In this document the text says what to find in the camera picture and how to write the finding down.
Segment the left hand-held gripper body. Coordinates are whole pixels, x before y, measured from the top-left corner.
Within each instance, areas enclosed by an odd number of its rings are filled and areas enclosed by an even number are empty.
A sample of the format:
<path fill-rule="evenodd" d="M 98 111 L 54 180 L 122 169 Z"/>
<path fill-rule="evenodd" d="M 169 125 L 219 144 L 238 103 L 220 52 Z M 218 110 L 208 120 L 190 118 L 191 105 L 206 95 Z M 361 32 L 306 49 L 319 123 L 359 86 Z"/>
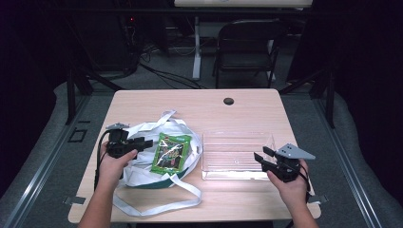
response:
<path fill-rule="evenodd" d="M 128 138 L 128 125 L 123 123 L 115 123 L 106 127 L 108 133 L 108 143 L 106 145 L 106 153 L 112 158 L 118 159 L 128 152 L 140 149 L 140 142 Z"/>

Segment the person's left hand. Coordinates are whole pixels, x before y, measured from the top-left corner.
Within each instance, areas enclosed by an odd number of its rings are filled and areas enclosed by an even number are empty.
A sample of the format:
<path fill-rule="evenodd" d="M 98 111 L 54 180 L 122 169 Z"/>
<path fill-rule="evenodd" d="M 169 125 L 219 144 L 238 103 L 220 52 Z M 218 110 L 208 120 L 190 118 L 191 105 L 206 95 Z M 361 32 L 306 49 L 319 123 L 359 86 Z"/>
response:
<path fill-rule="evenodd" d="M 123 174 L 124 168 L 137 156 L 136 149 L 126 153 L 122 157 L 115 159 L 106 152 L 106 142 L 101 146 L 102 161 L 99 167 L 99 180 L 97 191 L 113 191 Z"/>

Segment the grey metal table bracket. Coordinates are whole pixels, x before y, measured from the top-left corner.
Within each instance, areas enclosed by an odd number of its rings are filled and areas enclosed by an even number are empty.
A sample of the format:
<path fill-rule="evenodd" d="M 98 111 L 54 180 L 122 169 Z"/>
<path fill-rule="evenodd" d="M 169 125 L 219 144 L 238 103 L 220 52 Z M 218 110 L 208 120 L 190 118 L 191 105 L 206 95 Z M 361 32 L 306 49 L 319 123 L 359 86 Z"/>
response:
<path fill-rule="evenodd" d="M 308 199 L 307 199 L 307 202 L 308 202 L 308 203 L 313 203 L 313 204 L 322 204 L 322 203 L 325 203 L 325 202 L 327 202 L 327 201 L 328 201 L 328 198 L 327 198 L 325 195 L 321 195 L 321 196 L 318 196 L 318 195 L 314 195 L 314 196 L 309 195 L 309 196 L 308 196 Z"/>
<path fill-rule="evenodd" d="M 65 197 L 63 203 L 66 205 L 73 205 L 73 204 L 82 205 L 85 201 L 86 201 L 85 198 L 74 196 L 74 197 Z"/>

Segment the clear plastic box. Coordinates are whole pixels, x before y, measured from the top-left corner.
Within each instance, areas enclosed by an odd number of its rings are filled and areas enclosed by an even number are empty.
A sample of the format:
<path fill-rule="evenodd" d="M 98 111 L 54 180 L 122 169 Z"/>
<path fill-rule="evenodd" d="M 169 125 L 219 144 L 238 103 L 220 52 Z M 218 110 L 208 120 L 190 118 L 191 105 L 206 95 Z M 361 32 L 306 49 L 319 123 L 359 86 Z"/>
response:
<path fill-rule="evenodd" d="M 205 181 L 267 180 L 254 154 L 274 161 L 262 152 L 263 146 L 276 149 L 271 133 L 209 132 L 203 134 L 202 142 L 201 175 Z"/>

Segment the white tote bag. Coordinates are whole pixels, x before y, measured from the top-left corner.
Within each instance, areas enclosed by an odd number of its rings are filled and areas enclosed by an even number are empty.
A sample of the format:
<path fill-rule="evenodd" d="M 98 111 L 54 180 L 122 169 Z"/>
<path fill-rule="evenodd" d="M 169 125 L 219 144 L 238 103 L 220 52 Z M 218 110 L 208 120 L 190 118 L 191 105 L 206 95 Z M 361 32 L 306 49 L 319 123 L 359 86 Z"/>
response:
<path fill-rule="evenodd" d="M 121 187 L 127 186 L 139 189 L 163 189 L 177 185 L 191 193 L 194 198 L 171 202 L 141 212 L 120 197 L 115 196 L 113 198 L 113 204 L 129 216 L 154 216 L 162 212 L 196 206 L 202 201 L 202 191 L 182 180 L 197 166 L 199 159 L 202 156 L 202 141 L 197 133 L 187 126 L 185 121 L 176 119 L 174 114 L 175 112 L 173 110 L 168 110 L 163 112 L 161 118 L 156 122 L 140 123 L 128 129 L 129 139 L 145 137 L 146 139 L 153 141 L 153 146 L 140 152 L 138 159 L 132 161 L 129 166 L 124 168 L 123 178 L 120 180 L 119 185 Z M 159 135 L 161 133 L 172 136 L 189 135 L 192 138 L 189 146 L 188 157 L 184 163 L 182 172 L 173 175 L 161 175 L 151 171 Z"/>

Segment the metal floor rail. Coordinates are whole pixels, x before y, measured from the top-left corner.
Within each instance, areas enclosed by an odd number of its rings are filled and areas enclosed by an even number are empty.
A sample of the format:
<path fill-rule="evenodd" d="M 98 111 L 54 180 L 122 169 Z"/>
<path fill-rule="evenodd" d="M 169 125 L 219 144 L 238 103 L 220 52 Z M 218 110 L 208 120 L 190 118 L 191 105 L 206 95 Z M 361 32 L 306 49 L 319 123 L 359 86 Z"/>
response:
<path fill-rule="evenodd" d="M 56 106 L 36 145 L 6 193 L 0 198 L 0 228 L 22 226 L 89 100 L 88 96 L 78 98 L 75 105 L 76 114 L 69 124 L 66 124 L 67 100 L 57 99 Z"/>
<path fill-rule="evenodd" d="M 325 116 L 325 107 L 321 100 L 313 99 L 312 103 L 317 111 L 317 114 L 324 125 L 327 134 L 329 135 L 334 148 L 336 149 L 336 159 L 343 172 L 343 175 L 348 182 L 349 188 L 355 198 L 355 202 L 364 218 L 368 228 L 383 228 L 373 205 L 364 190 L 358 175 L 348 157 L 336 130 L 330 126 Z"/>

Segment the black metal stand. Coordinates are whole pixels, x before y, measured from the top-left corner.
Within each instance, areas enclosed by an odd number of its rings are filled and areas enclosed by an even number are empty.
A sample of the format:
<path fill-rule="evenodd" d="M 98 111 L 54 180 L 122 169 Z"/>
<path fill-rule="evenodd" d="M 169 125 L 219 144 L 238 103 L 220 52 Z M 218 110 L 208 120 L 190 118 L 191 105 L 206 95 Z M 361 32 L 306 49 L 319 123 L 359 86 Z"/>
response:
<path fill-rule="evenodd" d="M 83 95 L 89 96 L 93 92 L 93 87 L 89 80 L 95 80 L 113 91 L 123 90 L 119 85 L 115 85 L 108 79 L 97 74 L 93 70 L 84 66 L 71 68 L 67 72 L 67 121 L 66 125 L 72 123 L 76 116 L 75 93 L 78 89 Z"/>
<path fill-rule="evenodd" d="M 325 95 L 325 120 L 331 128 L 334 128 L 335 80 L 335 69 L 332 66 L 327 66 L 314 72 L 313 74 L 310 74 L 309 76 L 296 80 L 294 83 L 291 83 L 287 87 L 281 89 L 279 94 L 288 94 L 291 91 L 305 85 L 306 83 L 313 81 L 314 85 L 309 91 L 309 95 L 312 99 L 320 99 L 323 95 Z"/>

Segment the person's right hand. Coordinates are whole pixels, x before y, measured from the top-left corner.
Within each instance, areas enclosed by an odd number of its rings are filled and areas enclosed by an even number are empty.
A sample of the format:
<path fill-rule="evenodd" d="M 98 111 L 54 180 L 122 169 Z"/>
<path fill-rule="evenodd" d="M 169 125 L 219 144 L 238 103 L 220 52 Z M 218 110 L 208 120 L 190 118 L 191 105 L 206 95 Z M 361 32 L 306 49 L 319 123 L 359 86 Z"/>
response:
<path fill-rule="evenodd" d="M 306 206 L 307 186 L 305 178 L 307 177 L 308 165 L 305 160 L 300 160 L 300 174 L 289 182 L 283 182 L 271 171 L 267 172 L 267 177 L 279 191 L 280 197 L 289 210 L 301 210 Z"/>

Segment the white background desk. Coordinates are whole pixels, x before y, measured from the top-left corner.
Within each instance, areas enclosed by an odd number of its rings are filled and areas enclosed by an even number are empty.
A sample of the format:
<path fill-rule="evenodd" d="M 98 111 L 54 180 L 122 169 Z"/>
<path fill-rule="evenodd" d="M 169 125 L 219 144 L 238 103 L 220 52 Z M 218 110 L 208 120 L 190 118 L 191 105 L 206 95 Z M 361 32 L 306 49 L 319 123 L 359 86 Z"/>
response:
<path fill-rule="evenodd" d="M 252 9 L 281 9 L 281 8 L 310 8 L 314 0 L 174 0 L 174 6 L 177 8 L 252 8 Z M 201 41 L 200 41 L 200 18 L 195 17 L 195 58 L 193 65 L 193 79 L 199 80 L 201 77 Z"/>

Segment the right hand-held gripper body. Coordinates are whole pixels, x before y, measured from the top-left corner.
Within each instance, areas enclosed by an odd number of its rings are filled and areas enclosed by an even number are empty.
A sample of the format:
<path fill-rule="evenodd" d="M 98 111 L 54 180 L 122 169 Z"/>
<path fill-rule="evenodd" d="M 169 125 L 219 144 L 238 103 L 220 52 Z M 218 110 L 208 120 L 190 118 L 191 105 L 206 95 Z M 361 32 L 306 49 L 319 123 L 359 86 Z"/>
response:
<path fill-rule="evenodd" d="M 316 157 L 297 146 L 287 143 L 278 149 L 273 157 L 275 162 L 261 164 L 263 172 L 271 171 L 281 181 L 294 181 L 300 174 L 300 160 L 314 160 Z"/>

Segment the green snack packet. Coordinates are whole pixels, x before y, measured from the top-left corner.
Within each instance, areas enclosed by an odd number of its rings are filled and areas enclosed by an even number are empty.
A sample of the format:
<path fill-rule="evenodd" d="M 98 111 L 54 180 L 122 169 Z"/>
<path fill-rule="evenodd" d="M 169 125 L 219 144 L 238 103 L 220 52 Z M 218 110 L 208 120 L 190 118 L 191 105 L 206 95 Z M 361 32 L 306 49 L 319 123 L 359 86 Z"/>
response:
<path fill-rule="evenodd" d="M 191 140 L 189 135 L 172 136 L 161 133 L 151 171 L 161 175 L 182 172 Z"/>

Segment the black folding chair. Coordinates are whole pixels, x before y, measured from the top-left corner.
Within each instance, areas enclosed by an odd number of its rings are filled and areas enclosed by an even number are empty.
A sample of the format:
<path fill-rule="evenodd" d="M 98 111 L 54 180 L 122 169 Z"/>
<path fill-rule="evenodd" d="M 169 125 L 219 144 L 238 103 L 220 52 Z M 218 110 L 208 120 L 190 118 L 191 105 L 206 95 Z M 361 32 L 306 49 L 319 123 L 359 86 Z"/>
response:
<path fill-rule="evenodd" d="M 287 25 L 279 19 L 236 20 L 224 25 L 219 31 L 213 65 L 216 88 L 220 87 L 221 72 L 265 72 L 270 87 L 279 44 L 287 32 Z"/>

